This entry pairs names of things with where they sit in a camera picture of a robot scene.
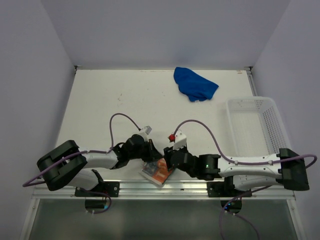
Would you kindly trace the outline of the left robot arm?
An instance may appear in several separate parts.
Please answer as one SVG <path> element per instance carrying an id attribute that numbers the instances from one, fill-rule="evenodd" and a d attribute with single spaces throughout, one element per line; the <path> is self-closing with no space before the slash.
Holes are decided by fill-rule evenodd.
<path id="1" fill-rule="evenodd" d="M 81 150 L 74 140 L 68 140 L 41 157 L 36 165 L 50 191 L 73 186 L 96 197 L 104 190 L 97 168 L 117 170 L 131 160 L 141 159 L 149 163 L 162 158 L 151 139 L 134 134 L 125 142 L 116 144 L 111 151 Z"/>

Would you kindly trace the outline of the rabbit print towel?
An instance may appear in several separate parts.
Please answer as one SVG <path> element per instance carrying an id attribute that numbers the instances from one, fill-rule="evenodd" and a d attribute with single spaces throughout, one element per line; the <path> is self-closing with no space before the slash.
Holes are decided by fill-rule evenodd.
<path id="1" fill-rule="evenodd" d="M 162 187 L 173 172 L 174 169 L 168 169 L 165 159 L 162 158 L 158 161 L 145 162 L 139 173 L 152 184 Z"/>

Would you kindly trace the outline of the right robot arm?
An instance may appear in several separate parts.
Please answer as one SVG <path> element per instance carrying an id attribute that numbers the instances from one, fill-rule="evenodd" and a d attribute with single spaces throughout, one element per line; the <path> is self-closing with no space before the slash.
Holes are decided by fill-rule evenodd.
<path id="1" fill-rule="evenodd" d="M 310 189 L 303 157 L 288 148 L 263 157 L 230 157 L 219 154 L 192 155 L 187 147 L 164 149 L 169 169 L 179 169 L 192 178 L 204 181 L 224 179 L 223 192 L 235 196 L 239 191 L 281 185 L 291 191 Z"/>

